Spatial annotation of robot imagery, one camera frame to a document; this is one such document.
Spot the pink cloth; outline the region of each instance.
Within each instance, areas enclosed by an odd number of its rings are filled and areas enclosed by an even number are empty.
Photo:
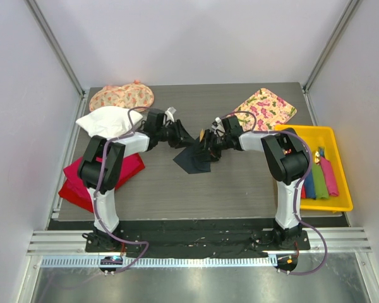
[[[333,197],[338,197],[339,188],[337,186],[337,181],[335,180],[334,171],[330,161],[326,158],[320,157],[320,166],[322,167],[328,194]]]
[[[66,178],[69,181],[68,187],[73,190],[79,197],[86,198],[87,197],[87,189],[83,185],[83,181],[78,177],[77,171],[80,165],[82,157],[78,160],[74,161],[71,165],[65,167],[63,172]],[[132,155],[124,158],[123,160],[123,170],[121,171],[121,175],[119,176],[118,183],[129,177],[132,171],[134,171],[138,166],[143,165],[141,158],[138,155]]]
[[[84,187],[83,181],[77,176],[77,170],[80,162],[81,158],[63,170],[67,180],[59,191],[59,195],[63,199],[68,200],[70,203],[93,212],[93,204],[91,202],[90,195]],[[121,171],[121,175],[119,176],[115,189],[121,187],[127,180],[144,169],[145,165],[143,164],[140,156],[136,153],[124,158],[122,167],[123,170]]]

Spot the red cloth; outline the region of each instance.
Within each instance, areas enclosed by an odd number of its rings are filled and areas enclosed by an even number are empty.
[[[301,198],[302,198],[302,199],[306,199],[306,191],[304,190],[304,185],[302,185]]]
[[[63,172],[67,178],[63,187],[59,191],[61,198],[68,200],[85,210],[93,212],[93,204],[91,203],[90,195],[83,181],[77,176],[77,170],[80,165],[81,158],[73,162],[70,166],[65,167]],[[122,162],[121,175],[115,189],[120,188],[127,180],[136,175],[139,171],[145,168],[145,164],[138,154],[134,154],[124,158]]]

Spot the yellow plastic bin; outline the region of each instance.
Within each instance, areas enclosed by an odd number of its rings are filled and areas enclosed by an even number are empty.
[[[285,128],[293,128],[298,136],[305,140],[314,154],[319,146],[324,146],[325,157],[331,161],[337,186],[339,188],[338,197],[330,199],[301,199],[301,209],[303,210],[327,210],[327,211],[351,211],[351,195],[349,194],[346,175],[342,169],[341,159],[335,136],[332,128],[324,126],[302,126],[302,125],[276,125],[275,130],[281,131]]]

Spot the pink floral cloth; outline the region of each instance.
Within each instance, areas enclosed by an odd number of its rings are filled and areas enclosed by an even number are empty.
[[[152,90],[139,80],[123,86],[103,87],[92,98],[88,105],[90,112],[102,106],[119,106],[123,109],[131,109],[136,106],[149,107],[153,104],[154,94]]]
[[[238,110],[254,113],[257,117],[254,131],[274,129],[275,125],[285,124],[296,114],[295,107],[266,88],[258,90],[234,111]],[[243,130],[249,131],[253,127],[254,119],[250,114],[238,113],[236,116]]]

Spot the folded towel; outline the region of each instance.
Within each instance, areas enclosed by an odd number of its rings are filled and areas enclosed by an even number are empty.
[[[306,179],[304,180],[303,186],[304,186],[304,191],[306,192],[306,198],[316,199],[315,182],[313,181],[313,174],[311,173],[311,171],[306,177]]]
[[[331,196],[338,197],[339,188],[337,186],[337,181],[335,180],[334,171],[330,161],[328,161],[326,158],[320,157],[320,166],[323,170],[328,193]]]
[[[328,191],[322,168],[314,163],[311,166],[311,172],[313,174],[313,182],[315,183],[316,199],[328,199]]]

